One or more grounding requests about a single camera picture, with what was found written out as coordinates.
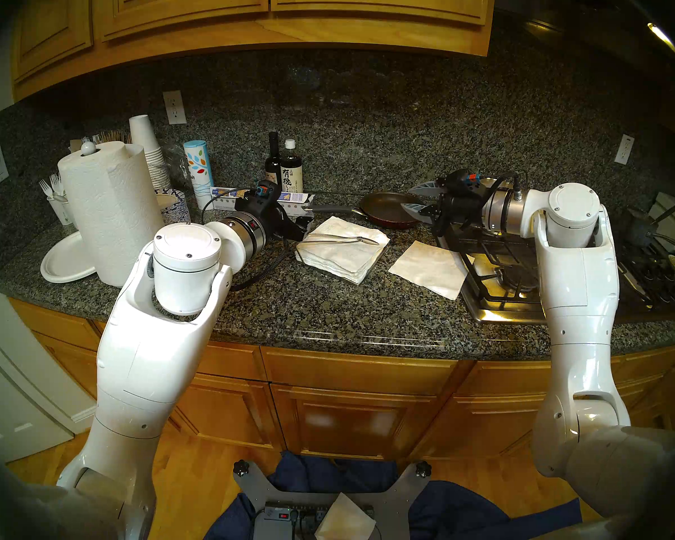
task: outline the soy sauce bottle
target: soy sauce bottle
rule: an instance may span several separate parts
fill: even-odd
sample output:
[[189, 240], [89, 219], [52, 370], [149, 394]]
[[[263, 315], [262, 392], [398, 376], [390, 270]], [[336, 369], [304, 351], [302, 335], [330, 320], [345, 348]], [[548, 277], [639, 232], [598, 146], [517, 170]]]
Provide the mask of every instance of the soy sauce bottle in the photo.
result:
[[278, 189], [282, 190], [280, 172], [280, 148], [278, 146], [278, 132], [270, 131], [270, 156], [265, 159], [265, 179], [278, 184]]
[[284, 192], [302, 193], [302, 158], [295, 154], [295, 140], [286, 139], [287, 154], [280, 160]]

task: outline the napkin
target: napkin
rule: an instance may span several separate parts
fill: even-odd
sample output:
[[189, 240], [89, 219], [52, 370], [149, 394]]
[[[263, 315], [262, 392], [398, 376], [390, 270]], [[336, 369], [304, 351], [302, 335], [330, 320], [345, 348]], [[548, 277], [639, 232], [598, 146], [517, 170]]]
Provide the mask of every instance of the napkin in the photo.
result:
[[380, 257], [390, 239], [380, 230], [365, 228], [337, 217], [330, 217], [314, 233], [337, 236], [362, 236], [378, 242], [379, 246], [368, 243], [319, 243], [335, 238], [320, 238], [307, 235], [305, 239], [312, 243], [301, 242], [295, 251], [295, 259], [306, 265], [317, 267], [323, 271], [360, 284], [370, 268]]
[[418, 241], [395, 261], [389, 272], [450, 300], [458, 297], [468, 274], [459, 253]]

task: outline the paper plate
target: paper plate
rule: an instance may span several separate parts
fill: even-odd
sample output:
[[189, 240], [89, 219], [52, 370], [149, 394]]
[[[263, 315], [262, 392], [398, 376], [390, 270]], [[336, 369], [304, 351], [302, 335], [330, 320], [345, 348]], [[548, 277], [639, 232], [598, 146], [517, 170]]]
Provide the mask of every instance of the paper plate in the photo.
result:
[[72, 282], [94, 272], [95, 267], [88, 259], [80, 232], [57, 242], [40, 264], [40, 274], [48, 282]]

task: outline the stainless steel stovetop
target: stainless steel stovetop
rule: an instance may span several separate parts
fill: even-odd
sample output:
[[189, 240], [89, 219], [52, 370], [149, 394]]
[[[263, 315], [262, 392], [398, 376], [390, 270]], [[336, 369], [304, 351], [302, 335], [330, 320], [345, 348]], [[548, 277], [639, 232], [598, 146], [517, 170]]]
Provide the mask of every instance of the stainless steel stovetop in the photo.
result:
[[[468, 268], [461, 295], [473, 319], [545, 325], [533, 238], [453, 226], [438, 243], [460, 253]], [[617, 254], [622, 269], [615, 322], [675, 319], [675, 272], [667, 253], [618, 246]]]

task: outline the wooden floor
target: wooden floor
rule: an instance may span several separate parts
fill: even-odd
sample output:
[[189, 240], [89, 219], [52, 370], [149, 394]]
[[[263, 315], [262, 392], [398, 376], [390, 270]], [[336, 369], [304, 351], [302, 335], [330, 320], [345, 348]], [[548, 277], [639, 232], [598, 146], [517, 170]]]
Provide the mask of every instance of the wooden floor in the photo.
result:
[[[73, 440], [13, 461], [8, 468], [26, 482], [53, 485], [62, 468], [82, 449], [87, 433]], [[201, 539], [240, 489], [232, 479], [232, 464], [252, 459], [265, 474], [273, 472], [280, 455], [265, 449], [225, 445], [180, 434], [165, 427], [152, 475], [157, 511], [150, 540]], [[567, 482], [541, 476], [527, 447], [494, 459], [433, 462], [433, 479], [449, 480], [479, 493], [510, 517], [542, 511], [575, 499]], [[583, 519], [599, 518], [581, 501]]]

